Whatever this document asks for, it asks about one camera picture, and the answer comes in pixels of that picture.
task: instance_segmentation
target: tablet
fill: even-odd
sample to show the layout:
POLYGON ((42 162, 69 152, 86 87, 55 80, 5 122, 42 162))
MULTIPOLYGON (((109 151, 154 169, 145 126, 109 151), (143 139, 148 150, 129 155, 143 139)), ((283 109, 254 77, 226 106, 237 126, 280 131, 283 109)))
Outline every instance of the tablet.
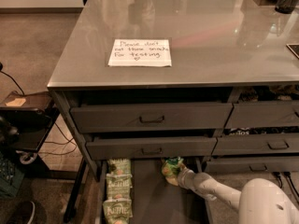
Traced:
POLYGON ((299 44, 287 44, 287 47, 299 59, 299 44))

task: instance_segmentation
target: gray countertop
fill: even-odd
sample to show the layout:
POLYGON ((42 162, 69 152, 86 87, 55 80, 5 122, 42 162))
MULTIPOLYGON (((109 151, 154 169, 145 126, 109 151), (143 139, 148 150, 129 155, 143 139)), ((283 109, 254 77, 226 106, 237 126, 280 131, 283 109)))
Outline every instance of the gray countertop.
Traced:
POLYGON ((49 89, 299 82, 299 9, 252 0, 89 0, 49 89), (171 67, 110 67, 115 39, 169 39, 171 67))

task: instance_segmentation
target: white paper sign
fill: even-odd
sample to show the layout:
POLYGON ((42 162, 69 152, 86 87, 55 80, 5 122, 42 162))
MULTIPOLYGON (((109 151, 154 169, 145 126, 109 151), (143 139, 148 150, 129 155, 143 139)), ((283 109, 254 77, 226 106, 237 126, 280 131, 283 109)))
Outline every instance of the white paper sign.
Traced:
POLYGON ((168 40, 116 39, 109 66, 171 66, 168 40))

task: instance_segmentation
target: closed drawer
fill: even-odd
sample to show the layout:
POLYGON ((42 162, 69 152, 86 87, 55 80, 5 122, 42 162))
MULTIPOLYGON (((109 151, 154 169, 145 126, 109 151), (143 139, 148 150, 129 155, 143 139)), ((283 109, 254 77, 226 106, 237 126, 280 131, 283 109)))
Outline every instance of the closed drawer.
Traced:
POLYGON ((205 172, 295 172, 299 170, 299 157, 222 158, 206 163, 205 172))
POLYGON ((207 137, 95 138, 87 143, 86 148, 93 160, 146 159, 210 155, 215 144, 216 138, 207 137))
MULTIPOLYGON (((207 214, 205 201, 190 190, 181 189, 168 184, 161 174, 161 160, 132 161, 131 191, 133 217, 130 223, 176 223, 200 224, 206 223, 207 214)), ((107 167, 103 165, 101 183, 105 184, 107 167)), ((100 193, 105 193, 102 185, 100 193)), ((102 202, 105 195, 100 197, 99 223, 105 224, 102 202)))
POLYGON ((212 155, 299 153, 299 133, 255 134, 218 138, 212 155))
POLYGON ((226 129, 299 125, 298 101, 248 102, 234 104, 226 129))
POLYGON ((223 128, 231 104, 93 105, 71 109, 81 133, 223 128))

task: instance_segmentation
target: concrete floor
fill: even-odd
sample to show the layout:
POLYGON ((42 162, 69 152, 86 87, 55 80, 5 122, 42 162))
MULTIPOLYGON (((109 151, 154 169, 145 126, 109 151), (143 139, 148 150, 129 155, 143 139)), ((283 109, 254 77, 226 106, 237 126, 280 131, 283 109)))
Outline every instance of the concrete floor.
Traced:
MULTIPOLYGON (((3 71, 10 74, 19 83, 25 93, 46 91, 51 73, 59 60, 64 46, 71 36, 79 14, 0 14, 0 62, 3 71)), ((19 91, 14 82, 0 74, 0 101, 12 91, 19 91)), ((57 125, 63 130, 68 139, 71 135, 58 118, 57 125)), ((57 127, 53 127, 47 142, 65 143, 57 127)), ((51 169, 76 171, 80 164, 81 155, 76 146, 64 146, 45 143, 40 151, 40 157, 51 169)), ((293 173, 293 182, 297 187, 298 174, 293 173)), ((263 177, 277 182, 269 173, 254 174, 214 174, 220 182, 236 189, 242 189, 246 182, 254 177, 263 177)), ((36 203, 36 218, 34 223, 63 223, 72 181, 56 179, 25 178, 16 198, 0 198, 0 223, 5 223, 14 207, 22 200, 33 200, 36 203)), ((285 192, 297 204, 295 195, 284 179, 285 192)), ((94 223, 97 214, 97 196, 99 183, 86 173, 77 203, 77 214, 71 223, 94 223)), ((236 224, 237 214, 220 201, 209 205, 211 224, 236 224)))

